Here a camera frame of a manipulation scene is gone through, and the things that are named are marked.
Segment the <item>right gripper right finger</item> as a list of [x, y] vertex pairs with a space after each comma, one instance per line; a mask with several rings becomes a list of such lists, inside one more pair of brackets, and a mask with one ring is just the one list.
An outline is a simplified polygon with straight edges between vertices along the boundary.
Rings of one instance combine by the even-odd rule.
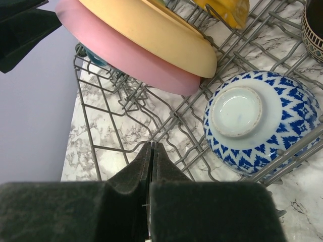
[[271, 195], [249, 182], [193, 182], [154, 145], [153, 241], [285, 241]]

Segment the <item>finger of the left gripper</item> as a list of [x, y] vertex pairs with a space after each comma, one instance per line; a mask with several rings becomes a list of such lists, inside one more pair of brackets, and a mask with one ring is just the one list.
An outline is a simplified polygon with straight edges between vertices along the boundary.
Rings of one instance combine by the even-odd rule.
[[61, 27], [48, 1], [1, 1], [1, 72], [8, 73], [45, 37]]

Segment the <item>tan bear print plate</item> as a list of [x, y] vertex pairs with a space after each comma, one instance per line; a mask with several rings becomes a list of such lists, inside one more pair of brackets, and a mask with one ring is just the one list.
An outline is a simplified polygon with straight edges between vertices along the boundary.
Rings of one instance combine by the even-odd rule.
[[81, 1], [106, 24], [161, 59], [204, 78], [214, 76], [217, 55], [190, 24], [154, 1]]

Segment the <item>plain pink plate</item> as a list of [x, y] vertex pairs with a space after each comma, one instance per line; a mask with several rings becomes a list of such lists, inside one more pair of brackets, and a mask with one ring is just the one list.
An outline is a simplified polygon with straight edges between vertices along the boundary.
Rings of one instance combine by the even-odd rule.
[[200, 77], [150, 53], [96, 17], [79, 1], [59, 1], [62, 25], [89, 51], [125, 74], [154, 88], [178, 95], [197, 92]]

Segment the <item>blue mug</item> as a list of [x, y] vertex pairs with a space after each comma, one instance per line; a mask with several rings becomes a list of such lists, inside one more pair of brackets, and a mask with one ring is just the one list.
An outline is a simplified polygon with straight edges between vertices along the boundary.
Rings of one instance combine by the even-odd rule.
[[106, 61], [104, 61], [99, 56], [94, 54], [92, 51], [90, 51], [88, 48], [86, 48], [81, 43], [78, 43], [75, 46], [75, 51], [76, 51], [76, 54], [78, 56], [80, 56], [80, 57], [88, 57], [97, 66], [104, 67], [104, 66], [108, 65], [108, 63]]

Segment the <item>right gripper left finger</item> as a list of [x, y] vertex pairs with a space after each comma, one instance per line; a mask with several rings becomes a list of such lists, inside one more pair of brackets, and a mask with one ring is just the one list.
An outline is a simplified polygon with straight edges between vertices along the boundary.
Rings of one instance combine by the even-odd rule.
[[1, 185], [1, 241], [145, 241], [151, 144], [106, 181]]

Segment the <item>dark brown patterned bowl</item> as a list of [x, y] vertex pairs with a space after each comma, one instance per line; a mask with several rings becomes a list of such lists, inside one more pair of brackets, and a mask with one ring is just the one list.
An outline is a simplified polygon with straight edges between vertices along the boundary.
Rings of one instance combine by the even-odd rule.
[[307, 52], [322, 63], [322, 0], [306, 1], [301, 18], [301, 37]]

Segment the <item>red blue patterned bowl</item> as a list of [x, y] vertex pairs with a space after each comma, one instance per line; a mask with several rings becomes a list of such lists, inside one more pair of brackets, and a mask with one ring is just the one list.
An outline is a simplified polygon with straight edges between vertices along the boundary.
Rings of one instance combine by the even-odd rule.
[[270, 71], [240, 73], [209, 99], [203, 130], [226, 166], [251, 176], [319, 125], [322, 111], [300, 81]]

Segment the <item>grey wire dish rack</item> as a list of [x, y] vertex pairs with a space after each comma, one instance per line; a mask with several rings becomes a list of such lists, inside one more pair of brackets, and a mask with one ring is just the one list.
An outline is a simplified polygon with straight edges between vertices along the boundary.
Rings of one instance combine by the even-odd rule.
[[63, 180], [106, 180], [131, 162], [146, 142], [161, 142], [189, 178], [237, 180], [210, 151], [203, 112], [221, 82], [249, 70], [275, 71], [307, 85], [322, 101], [322, 64], [301, 40], [305, 1], [251, 1], [245, 30], [229, 29], [193, 1], [166, 6], [210, 40], [218, 54], [216, 75], [197, 93], [180, 96], [153, 88], [110, 66], [91, 61], [75, 47], [78, 94]]

